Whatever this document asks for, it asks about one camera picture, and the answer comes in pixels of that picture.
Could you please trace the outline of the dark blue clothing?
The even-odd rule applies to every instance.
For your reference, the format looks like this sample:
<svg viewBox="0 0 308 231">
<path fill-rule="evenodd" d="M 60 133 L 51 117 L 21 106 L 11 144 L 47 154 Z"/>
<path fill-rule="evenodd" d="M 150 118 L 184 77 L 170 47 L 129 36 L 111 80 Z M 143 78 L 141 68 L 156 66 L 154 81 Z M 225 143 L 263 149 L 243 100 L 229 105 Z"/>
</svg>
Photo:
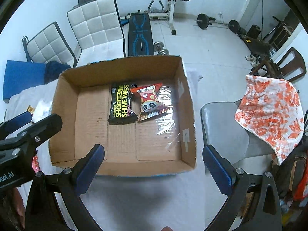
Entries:
<svg viewBox="0 0 308 231">
<path fill-rule="evenodd" d="M 70 68 L 70 65 L 62 64 L 55 60 L 48 62 L 45 66 L 44 83 L 48 84 L 49 82 L 57 80 L 63 71 Z"/>
</svg>

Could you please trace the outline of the white quilted chair far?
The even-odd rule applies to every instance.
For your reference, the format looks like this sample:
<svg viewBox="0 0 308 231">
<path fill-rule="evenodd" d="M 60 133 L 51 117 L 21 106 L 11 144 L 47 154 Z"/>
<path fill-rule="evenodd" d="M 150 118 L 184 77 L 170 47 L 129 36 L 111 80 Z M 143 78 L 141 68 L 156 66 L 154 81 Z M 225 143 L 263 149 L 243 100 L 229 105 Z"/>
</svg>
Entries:
<svg viewBox="0 0 308 231">
<path fill-rule="evenodd" d="M 116 0 L 93 0 L 67 12 L 81 55 L 78 65 L 125 57 Z"/>
</svg>

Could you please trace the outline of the white quilted chair near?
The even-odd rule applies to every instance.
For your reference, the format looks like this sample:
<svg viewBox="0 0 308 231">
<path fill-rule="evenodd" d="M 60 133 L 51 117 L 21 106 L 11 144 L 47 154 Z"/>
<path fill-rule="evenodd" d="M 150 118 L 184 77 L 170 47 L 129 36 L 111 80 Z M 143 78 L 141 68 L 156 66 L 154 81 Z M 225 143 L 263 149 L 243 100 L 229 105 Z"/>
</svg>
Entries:
<svg viewBox="0 0 308 231">
<path fill-rule="evenodd" d="M 77 58 L 57 22 L 49 24 L 28 41 L 26 50 L 34 63 L 57 61 L 71 68 L 77 66 Z"/>
</svg>

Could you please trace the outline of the white sneakers pair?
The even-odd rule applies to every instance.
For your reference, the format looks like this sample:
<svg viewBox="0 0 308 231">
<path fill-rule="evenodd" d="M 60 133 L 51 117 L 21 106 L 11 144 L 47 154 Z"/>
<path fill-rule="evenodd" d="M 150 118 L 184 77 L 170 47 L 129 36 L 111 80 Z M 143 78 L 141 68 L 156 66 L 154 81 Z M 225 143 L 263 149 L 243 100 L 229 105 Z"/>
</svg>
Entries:
<svg viewBox="0 0 308 231">
<path fill-rule="evenodd" d="M 247 55 L 247 56 L 245 57 L 245 59 L 251 63 L 251 66 L 252 66 L 252 67 L 256 67 L 256 66 L 259 65 L 259 60 L 258 60 L 255 56 L 253 56 L 253 55 L 251 55 L 251 54 L 250 54 L 250 55 Z"/>
</svg>

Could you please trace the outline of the chrome dumbbell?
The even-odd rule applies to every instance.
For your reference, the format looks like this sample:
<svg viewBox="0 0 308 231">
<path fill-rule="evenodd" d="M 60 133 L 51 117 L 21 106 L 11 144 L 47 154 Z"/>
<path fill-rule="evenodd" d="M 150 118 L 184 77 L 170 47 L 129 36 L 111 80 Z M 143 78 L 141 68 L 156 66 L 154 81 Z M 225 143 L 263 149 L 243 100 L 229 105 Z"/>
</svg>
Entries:
<svg viewBox="0 0 308 231">
<path fill-rule="evenodd" d="M 164 48 L 164 43 L 161 41 L 154 42 L 153 51 L 157 52 L 157 55 L 169 55 L 169 51 Z"/>
</svg>

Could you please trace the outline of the white quilted chair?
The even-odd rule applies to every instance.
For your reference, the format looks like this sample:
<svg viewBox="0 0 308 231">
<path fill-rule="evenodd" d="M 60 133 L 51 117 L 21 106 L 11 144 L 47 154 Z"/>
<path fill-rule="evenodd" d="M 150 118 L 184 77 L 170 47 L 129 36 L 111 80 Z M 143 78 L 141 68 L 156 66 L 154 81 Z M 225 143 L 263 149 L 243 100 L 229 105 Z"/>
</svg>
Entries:
<svg viewBox="0 0 308 231">
<path fill-rule="evenodd" d="M 77 58 L 57 22 L 49 24 L 28 41 L 26 50 L 34 63 L 57 61 L 71 68 L 77 66 Z"/>
<path fill-rule="evenodd" d="M 78 65 L 125 57 L 116 0 L 93 0 L 67 12 L 81 55 Z"/>
</svg>

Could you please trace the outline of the white barbell rack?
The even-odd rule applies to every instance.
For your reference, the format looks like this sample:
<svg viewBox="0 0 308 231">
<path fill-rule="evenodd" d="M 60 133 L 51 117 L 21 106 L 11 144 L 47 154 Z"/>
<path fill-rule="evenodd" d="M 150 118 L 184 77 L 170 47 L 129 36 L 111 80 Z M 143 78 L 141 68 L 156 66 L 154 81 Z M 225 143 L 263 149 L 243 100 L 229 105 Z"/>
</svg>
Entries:
<svg viewBox="0 0 308 231">
<path fill-rule="evenodd" d="M 168 0 L 164 6 L 161 0 L 152 0 L 144 13 L 148 14 L 151 20 L 166 20 L 171 34 L 176 35 L 177 31 L 173 25 L 175 3 L 176 0 Z"/>
</svg>

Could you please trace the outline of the blue cushion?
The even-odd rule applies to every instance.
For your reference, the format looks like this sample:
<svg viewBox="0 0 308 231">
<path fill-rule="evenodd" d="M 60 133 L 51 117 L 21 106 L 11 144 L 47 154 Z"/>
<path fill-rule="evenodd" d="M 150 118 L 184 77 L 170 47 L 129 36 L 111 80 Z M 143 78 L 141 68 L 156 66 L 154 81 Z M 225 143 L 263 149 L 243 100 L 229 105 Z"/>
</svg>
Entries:
<svg viewBox="0 0 308 231">
<path fill-rule="evenodd" d="M 21 91 L 44 84 L 46 64 L 8 60 L 4 74 L 3 100 Z"/>
</svg>

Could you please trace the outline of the black bag with clutter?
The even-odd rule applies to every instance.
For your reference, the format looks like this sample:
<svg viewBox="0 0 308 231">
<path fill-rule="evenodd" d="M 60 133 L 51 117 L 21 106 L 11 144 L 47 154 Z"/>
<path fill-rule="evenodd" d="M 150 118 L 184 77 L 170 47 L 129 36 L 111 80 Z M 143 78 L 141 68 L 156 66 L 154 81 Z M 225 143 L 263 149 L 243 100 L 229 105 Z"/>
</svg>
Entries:
<svg viewBox="0 0 308 231">
<path fill-rule="evenodd" d="M 295 148 L 281 165 L 271 163 L 282 212 L 282 230 L 307 230 L 307 148 Z"/>
</svg>

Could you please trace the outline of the dark wooden chair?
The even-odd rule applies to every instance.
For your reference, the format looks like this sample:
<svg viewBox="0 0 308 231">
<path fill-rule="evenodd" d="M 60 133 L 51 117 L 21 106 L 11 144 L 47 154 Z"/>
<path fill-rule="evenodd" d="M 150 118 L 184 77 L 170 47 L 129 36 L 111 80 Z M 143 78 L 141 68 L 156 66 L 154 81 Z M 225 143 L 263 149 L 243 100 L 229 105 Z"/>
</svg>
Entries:
<svg viewBox="0 0 308 231">
<path fill-rule="evenodd" d="M 291 47 L 279 62 L 275 63 L 272 59 L 266 57 L 256 67 L 252 68 L 249 74 L 295 82 L 304 77 L 306 73 L 304 58 L 294 47 Z"/>
</svg>

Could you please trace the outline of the floor barbell with black plates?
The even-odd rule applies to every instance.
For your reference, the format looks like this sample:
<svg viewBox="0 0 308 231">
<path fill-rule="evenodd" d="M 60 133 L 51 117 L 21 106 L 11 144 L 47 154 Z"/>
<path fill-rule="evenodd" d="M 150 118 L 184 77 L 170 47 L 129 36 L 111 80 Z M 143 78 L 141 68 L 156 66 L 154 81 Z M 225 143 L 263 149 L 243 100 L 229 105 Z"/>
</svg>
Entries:
<svg viewBox="0 0 308 231">
<path fill-rule="evenodd" d="M 209 26 L 226 26 L 229 30 L 231 30 L 235 34 L 246 35 L 247 31 L 242 28 L 238 21 L 230 20 L 228 23 L 223 23 L 216 21 L 215 18 L 209 17 L 206 14 L 199 14 L 197 19 L 195 20 L 197 25 L 202 29 L 206 30 Z"/>
</svg>

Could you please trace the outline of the red panda snack bag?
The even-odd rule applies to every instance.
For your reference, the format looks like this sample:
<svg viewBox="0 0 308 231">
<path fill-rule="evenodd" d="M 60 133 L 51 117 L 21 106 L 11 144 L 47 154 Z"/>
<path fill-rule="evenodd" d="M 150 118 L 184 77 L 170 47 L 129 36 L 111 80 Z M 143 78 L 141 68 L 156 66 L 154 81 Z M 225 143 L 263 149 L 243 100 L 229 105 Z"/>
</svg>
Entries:
<svg viewBox="0 0 308 231">
<path fill-rule="evenodd" d="M 171 108 L 158 99 L 161 87 L 162 83 L 131 88 L 131 93 L 139 96 L 141 100 L 141 109 L 137 119 L 139 122 L 162 115 Z"/>
</svg>

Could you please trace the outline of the brown cardboard box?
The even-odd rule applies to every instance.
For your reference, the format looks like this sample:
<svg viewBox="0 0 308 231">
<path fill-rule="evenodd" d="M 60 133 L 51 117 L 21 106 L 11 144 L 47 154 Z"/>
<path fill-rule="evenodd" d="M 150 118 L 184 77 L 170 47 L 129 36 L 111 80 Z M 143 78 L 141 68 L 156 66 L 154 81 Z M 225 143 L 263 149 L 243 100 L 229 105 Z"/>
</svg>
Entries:
<svg viewBox="0 0 308 231">
<path fill-rule="evenodd" d="M 53 165 L 75 165 L 104 147 L 101 175 L 146 177 L 196 166 L 195 117 L 187 70 L 178 56 L 137 56 L 68 69 L 52 111 L 63 122 L 50 139 Z"/>
</svg>

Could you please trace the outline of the black shoe shine wipes pack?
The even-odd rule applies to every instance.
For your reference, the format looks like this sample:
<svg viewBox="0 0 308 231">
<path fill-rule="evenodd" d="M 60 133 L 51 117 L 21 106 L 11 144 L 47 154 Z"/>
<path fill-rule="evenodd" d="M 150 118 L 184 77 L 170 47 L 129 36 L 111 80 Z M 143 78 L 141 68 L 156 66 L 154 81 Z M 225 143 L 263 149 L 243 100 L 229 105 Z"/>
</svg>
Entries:
<svg viewBox="0 0 308 231">
<path fill-rule="evenodd" d="M 113 84 L 111 86 L 110 125 L 125 125 L 137 121 L 137 114 L 132 109 L 133 94 L 131 88 L 136 84 Z"/>
</svg>

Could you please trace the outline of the red white patterned cloth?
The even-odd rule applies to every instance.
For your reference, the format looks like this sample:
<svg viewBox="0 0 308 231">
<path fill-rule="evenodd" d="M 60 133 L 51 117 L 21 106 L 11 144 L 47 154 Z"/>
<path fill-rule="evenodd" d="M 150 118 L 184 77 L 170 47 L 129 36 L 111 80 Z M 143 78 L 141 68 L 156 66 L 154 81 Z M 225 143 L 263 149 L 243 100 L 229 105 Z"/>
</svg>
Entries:
<svg viewBox="0 0 308 231">
<path fill-rule="evenodd" d="M 246 92 L 235 121 L 274 152 L 281 165 L 304 134 L 304 114 L 293 84 L 284 79 L 247 75 Z"/>
</svg>

